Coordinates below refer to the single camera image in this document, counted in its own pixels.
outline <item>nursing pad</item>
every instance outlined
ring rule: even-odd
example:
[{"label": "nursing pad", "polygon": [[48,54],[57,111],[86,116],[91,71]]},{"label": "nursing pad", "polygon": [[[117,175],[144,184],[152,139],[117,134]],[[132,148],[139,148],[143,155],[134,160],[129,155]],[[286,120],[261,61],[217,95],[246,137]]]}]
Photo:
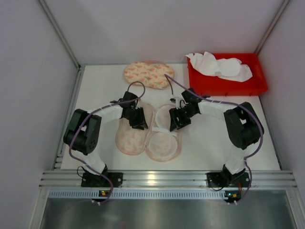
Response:
[{"label": "nursing pad", "polygon": [[169,161],[180,154],[181,130],[170,132],[169,110],[174,105],[165,104],[157,109],[152,118],[152,128],[146,143],[147,155],[155,161]]},{"label": "nursing pad", "polygon": [[141,81],[145,87],[156,89],[166,88],[169,83],[164,74],[174,77],[172,67],[160,61],[142,61],[128,64],[124,70],[127,82]]},{"label": "nursing pad", "polygon": [[148,129],[138,130],[133,129],[129,125],[129,121],[125,118],[120,119],[120,126],[116,133],[115,143],[118,149],[127,155],[139,155],[142,153],[146,146],[146,139],[149,133],[152,116],[154,112],[153,106],[148,103],[140,102],[140,106],[143,107],[145,121],[148,125]]}]

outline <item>red plastic bin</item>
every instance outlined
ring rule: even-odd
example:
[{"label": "red plastic bin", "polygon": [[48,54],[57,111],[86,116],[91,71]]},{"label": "red plastic bin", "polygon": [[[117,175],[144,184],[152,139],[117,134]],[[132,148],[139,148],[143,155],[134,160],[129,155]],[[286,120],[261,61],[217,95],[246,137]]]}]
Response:
[{"label": "red plastic bin", "polygon": [[252,78],[245,82],[236,82],[206,76],[196,71],[188,58],[190,87],[201,96],[203,95],[260,95],[268,90],[262,67],[254,53],[214,53],[216,59],[237,58],[242,64],[247,64],[252,71]]}]

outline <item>white tissue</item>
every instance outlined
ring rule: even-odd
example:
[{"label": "white tissue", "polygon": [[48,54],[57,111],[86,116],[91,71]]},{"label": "white tissue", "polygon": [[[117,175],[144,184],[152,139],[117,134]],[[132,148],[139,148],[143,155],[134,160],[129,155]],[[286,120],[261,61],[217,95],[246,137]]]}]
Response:
[{"label": "white tissue", "polygon": [[252,72],[248,65],[236,58],[217,60],[214,55],[205,52],[190,53],[186,55],[190,58],[191,65],[195,70],[203,75],[218,76],[221,79],[244,82],[252,77]]}]

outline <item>white wall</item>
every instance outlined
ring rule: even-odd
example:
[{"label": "white wall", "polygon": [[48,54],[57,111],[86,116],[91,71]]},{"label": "white wall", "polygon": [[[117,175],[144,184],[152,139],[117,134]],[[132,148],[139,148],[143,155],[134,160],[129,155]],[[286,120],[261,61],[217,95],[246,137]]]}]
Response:
[{"label": "white wall", "polygon": [[24,229],[76,70],[34,0],[1,2],[0,53],[0,228]]},{"label": "white wall", "polygon": [[282,0],[46,0],[80,63],[254,52]]},{"label": "white wall", "polygon": [[305,1],[293,0],[259,55],[269,84],[262,96],[284,168],[305,201]]}]

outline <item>floral pattern fabric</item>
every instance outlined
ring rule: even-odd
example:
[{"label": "floral pattern fabric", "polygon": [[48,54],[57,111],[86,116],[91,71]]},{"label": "floral pattern fabric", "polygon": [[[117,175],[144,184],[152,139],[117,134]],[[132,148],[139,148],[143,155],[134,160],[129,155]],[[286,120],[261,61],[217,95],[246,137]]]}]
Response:
[{"label": "floral pattern fabric", "polygon": [[118,149],[127,155],[139,155],[145,149],[146,138],[149,133],[154,108],[152,105],[144,102],[140,102],[140,106],[143,107],[145,121],[148,125],[148,129],[138,130],[133,129],[129,125],[129,121],[125,118],[120,119],[120,126],[116,133],[115,143]]},{"label": "floral pattern fabric", "polygon": [[140,81],[146,87],[163,89],[169,83],[164,74],[174,77],[172,67],[163,63],[133,62],[124,70],[125,80],[129,83]]}]

